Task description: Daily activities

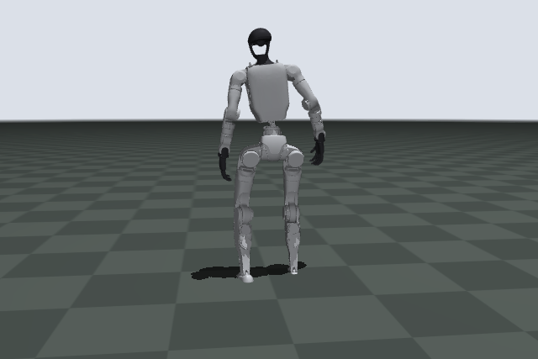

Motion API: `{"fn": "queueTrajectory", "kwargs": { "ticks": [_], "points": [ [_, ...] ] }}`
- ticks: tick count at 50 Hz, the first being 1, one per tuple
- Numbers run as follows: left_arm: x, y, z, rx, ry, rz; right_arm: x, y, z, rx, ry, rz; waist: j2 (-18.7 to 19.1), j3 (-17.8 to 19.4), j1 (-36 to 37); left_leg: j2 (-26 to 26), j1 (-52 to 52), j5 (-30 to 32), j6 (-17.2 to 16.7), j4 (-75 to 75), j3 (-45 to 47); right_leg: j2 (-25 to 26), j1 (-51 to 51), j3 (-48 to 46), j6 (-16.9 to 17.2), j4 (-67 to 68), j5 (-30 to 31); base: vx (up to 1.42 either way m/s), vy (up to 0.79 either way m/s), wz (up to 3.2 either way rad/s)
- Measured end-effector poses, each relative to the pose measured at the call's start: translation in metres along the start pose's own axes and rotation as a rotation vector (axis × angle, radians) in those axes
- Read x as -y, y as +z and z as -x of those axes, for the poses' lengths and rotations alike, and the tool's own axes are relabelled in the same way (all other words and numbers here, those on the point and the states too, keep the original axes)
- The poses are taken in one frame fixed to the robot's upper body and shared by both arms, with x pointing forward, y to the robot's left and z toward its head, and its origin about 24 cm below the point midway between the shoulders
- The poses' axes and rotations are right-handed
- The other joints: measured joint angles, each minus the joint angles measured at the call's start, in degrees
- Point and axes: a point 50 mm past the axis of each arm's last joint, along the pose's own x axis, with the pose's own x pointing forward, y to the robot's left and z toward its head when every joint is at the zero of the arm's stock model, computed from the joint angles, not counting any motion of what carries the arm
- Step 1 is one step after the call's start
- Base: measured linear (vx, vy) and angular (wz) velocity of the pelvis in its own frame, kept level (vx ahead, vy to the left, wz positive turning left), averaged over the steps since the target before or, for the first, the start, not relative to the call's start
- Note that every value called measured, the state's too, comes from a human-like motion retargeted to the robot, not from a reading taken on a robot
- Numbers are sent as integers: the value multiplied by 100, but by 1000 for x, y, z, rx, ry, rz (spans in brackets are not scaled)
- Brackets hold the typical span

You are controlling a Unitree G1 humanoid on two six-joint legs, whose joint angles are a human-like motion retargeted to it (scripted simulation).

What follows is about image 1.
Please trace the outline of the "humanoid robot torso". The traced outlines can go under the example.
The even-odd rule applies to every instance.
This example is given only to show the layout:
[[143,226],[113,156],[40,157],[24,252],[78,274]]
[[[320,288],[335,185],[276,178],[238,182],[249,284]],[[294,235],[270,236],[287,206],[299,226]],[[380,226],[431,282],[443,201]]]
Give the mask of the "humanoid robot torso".
[[285,161],[287,139],[275,121],[285,119],[289,107],[287,70],[278,60],[274,64],[252,65],[249,63],[245,88],[251,112],[256,122],[268,122],[264,126],[261,145],[261,161]]

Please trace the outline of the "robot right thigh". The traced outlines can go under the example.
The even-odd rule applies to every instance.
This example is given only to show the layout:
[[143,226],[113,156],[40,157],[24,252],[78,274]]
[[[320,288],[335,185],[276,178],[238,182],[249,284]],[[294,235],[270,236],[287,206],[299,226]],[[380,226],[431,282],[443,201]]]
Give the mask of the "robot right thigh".
[[287,158],[283,161],[284,206],[282,218],[293,223],[297,218],[298,190],[302,174],[303,152],[295,145],[287,146]]

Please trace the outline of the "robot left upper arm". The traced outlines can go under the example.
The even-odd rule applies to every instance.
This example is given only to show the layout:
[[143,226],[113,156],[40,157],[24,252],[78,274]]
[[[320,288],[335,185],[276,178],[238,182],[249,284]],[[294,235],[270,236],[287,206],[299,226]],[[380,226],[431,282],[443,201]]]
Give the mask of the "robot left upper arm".
[[247,69],[235,71],[229,80],[227,120],[237,121],[240,116],[238,104],[242,92],[241,86],[246,83]]

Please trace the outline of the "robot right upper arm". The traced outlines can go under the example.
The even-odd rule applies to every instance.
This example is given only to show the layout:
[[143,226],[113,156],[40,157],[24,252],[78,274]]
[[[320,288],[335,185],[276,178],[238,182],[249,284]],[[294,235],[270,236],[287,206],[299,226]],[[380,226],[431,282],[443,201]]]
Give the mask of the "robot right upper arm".
[[306,82],[298,66],[294,64],[284,65],[287,70],[287,80],[293,82],[296,90],[303,96],[302,106],[309,111],[318,106],[318,100],[313,95],[309,84]]

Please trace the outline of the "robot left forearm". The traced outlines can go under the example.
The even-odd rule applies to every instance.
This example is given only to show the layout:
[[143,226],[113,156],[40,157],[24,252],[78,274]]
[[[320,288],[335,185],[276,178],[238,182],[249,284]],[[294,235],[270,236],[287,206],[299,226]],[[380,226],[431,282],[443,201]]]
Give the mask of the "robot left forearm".
[[227,114],[227,109],[228,107],[225,109],[224,111],[224,118],[223,118],[223,123],[222,123],[222,132],[221,132],[221,136],[220,136],[220,144],[219,144],[219,147],[218,147],[218,150],[219,150],[219,153],[221,154],[221,150],[223,148],[228,148],[229,150],[229,153],[230,153],[230,145],[232,143],[232,139],[233,139],[233,133],[234,133],[234,129],[235,129],[235,124],[232,123],[232,121],[228,121],[228,120],[225,120],[226,119],[226,114]]

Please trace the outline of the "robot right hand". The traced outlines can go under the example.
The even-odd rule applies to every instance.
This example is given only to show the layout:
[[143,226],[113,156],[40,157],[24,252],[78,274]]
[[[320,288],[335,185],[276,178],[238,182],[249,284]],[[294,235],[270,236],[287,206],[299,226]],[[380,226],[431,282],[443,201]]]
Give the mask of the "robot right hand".
[[311,164],[314,164],[317,166],[323,161],[323,158],[324,158],[324,142],[325,142],[324,133],[320,133],[318,139],[314,137],[314,140],[316,141],[315,147],[310,152],[313,153],[316,150],[316,153],[315,153],[314,158],[309,161],[314,161],[316,159]]

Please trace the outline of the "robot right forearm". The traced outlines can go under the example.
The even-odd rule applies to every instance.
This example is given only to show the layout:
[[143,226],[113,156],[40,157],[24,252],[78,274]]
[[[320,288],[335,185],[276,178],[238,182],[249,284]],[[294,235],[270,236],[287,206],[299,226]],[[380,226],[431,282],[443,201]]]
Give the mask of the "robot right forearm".
[[318,139],[320,133],[324,133],[324,137],[325,137],[326,133],[324,132],[324,125],[321,118],[322,113],[321,113],[321,108],[319,106],[319,102],[318,102],[318,106],[316,108],[309,110],[308,114],[311,120],[312,129],[314,131],[314,137]]

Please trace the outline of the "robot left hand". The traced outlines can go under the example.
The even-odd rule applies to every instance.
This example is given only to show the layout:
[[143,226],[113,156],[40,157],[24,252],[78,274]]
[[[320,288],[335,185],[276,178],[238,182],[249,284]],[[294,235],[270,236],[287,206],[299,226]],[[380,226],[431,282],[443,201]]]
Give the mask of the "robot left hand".
[[226,158],[229,157],[229,150],[228,148],[223,148],[221,150],[221,154],[218,153],[218,157],[219,157],[219,168],[221,170],[221,175],[222,177],[227,180],[227,181],[232,181],[230,178],[229,178],[229,175],[226,175],[225,173],[225,170],[226,170]]

